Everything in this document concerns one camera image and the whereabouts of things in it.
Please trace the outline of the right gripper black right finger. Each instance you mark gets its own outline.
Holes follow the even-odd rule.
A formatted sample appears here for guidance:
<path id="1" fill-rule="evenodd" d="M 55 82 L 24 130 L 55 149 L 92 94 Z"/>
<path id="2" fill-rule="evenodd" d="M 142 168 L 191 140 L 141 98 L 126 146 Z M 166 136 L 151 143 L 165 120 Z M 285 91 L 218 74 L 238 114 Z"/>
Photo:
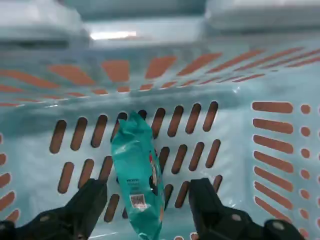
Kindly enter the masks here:
<path id="1" fill-rule="evenodd" d="M 220 201 L 209 179 L 192 179 L 188 201 L 200 240 L 303 240 L 290 223 L 269 219 L 255 223 L 247 212 L 227 207 Z"/>

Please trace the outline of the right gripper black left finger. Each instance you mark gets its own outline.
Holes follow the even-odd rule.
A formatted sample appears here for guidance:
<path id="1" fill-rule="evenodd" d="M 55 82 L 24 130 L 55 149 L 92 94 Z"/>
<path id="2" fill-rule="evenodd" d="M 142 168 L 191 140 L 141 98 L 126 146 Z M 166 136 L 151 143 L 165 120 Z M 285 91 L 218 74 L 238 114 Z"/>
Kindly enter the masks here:
<path id="1" fill-rule="evenodd" d="M 106 204 L 105 180 L 90 178 L 63 207 L 43 211 L 23 226 L 0 222 L 2 240 L 87 240 Z"/>

